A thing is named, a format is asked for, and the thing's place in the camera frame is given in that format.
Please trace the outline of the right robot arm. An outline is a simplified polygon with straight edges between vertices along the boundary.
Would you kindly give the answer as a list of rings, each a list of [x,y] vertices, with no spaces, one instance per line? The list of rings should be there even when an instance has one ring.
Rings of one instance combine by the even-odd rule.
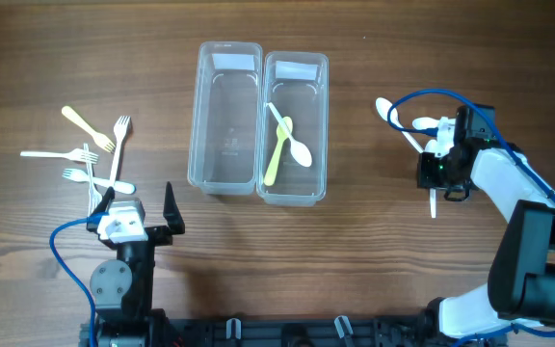
[[[463,105],[452,119],[413,122],[437,131],[419,155],[418,187],[452,201],[483,191],[508,223],[487,283],[438,304],[439,331],[463,341],[515,328],[555,333],[555,195],[527,174],[518,147],[493,134],[494,116]]]

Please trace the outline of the white fork pointing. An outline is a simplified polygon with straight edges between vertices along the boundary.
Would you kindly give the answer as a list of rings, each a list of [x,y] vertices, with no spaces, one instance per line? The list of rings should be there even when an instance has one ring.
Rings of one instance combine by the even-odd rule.
[[[70,152],[49,152],[49,151],[21,151],[21,157],[35,158],[63,158],[75,162],[96,164],[99,155],[81,148],[75,148]]]

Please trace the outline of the clear plastic fork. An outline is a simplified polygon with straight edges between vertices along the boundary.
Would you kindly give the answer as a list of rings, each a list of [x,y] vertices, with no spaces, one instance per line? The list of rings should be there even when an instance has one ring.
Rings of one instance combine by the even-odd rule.
[[[89,183],[89,207],[88,207],[88,215],[91,216],[93,211],[97,208],[97,206],[102,201],[102,195],[98,192],[97,188],[93,182],[93,164],[90,162],[86,163],[86,174],[88,177]]]

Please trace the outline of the white fork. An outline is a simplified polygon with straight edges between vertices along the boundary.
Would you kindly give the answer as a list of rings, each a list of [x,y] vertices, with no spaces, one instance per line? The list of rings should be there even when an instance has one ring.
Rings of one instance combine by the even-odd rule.
[[[116,137],[116,148],[113,156],[112,166],[109,176],[109,184],[111,187],[115,186],[119,172],[120,155],[123,142],[130,128],[131,118],[129,116],[120,116],[114,125],[114,134]]]

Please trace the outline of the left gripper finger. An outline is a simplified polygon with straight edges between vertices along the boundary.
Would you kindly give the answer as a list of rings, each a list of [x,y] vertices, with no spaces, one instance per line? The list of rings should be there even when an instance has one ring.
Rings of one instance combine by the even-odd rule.
[[[168,181],[165,188],[163,217],[172,235],[185,233],[185,223],[177,207],[172,184]]]
[[[112,202],[112,200],[115,198],[115,190],[113,187],[109,187],[106,191],[106,193],[104,194],[101,202],[97,205],[97,207],[95,208],[95,214],[96,215],[103,215],[107,212],[108,210],[108,206],[109,204]]]

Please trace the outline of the yellow plastic spoon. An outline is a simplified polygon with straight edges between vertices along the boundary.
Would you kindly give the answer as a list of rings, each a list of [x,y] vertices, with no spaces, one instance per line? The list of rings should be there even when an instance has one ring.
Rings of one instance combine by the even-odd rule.
[[[274,148],[273,155],[271,157],[271,160],[269,162],[268,168],[266,170],[266,173],[265,173],[264,179],[263,179],[263,183],[266,186],[273,186],[275,184],[283,144],[284,144],[284,142],[286,141],[287,138],[288,138],[288,136],[287,136],[286,132],[283,130],[283,128],[280,125],[278,125],[277,126],[277,143],[276,143],[276,146]]]

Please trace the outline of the white spoon vertical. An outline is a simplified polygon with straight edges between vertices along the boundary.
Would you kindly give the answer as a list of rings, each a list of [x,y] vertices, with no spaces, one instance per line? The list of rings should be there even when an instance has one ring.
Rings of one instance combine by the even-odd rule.
[[[436,150],[437,150],[436,140],[430,140],[425,146],[425,152],[436,154]],[[436,189],[434,188],[429,189],[429,202],[430,202],[431,217],[435,219],[436,218]]]

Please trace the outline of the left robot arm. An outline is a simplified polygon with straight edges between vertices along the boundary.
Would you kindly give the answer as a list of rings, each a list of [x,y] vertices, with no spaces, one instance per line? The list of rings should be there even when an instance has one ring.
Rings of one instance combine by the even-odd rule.
[[[92,211],[87,231],[117,253],[114,260],[100,264],[90,280],[95,310],[103,320],[129,323],[149,316],[155,249],[171,245],[175,235],[185,232],[170,183],[165,189],[163,217],[163,226],[147,227],[141,200],[117,200],[112,188]]]

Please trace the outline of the white spoon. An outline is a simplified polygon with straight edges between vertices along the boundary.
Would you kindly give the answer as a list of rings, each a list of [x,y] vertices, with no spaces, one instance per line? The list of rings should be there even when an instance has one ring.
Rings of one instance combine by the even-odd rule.
[[[439,120],[429,118],[429,117],[417,118],[412,121],[412,127],[416,130],[437,128],[438,124],[439,124]]]
[[[392,106],[392,103],[383,97],[378,97],[375,102],[375,106],[377,109],[378,114],[384,121],[391,120],[391,122],[401,127],[402,124],[399,122],[399,115],[396,109],[394,109],[390,116],[387,115],[387,112]],[[412,145],[412,147],[418,152],[421,153],[423,151],[423,147],[419,145],[419,143],[410,135],[408,132],[403,132],[403,136],[407,139],[407,141]]]
[[[312,164],[312,155],[308,147],[293,137],[292,130],[290,129],[288,123],[284,120],[284,117],[280,114],[274,103],[268,102],[267,106],[269,107],[271,113],[278,122],[278,125],[283,129],[291,143],[290,153],[292,157],[301,166],[309,168]]]

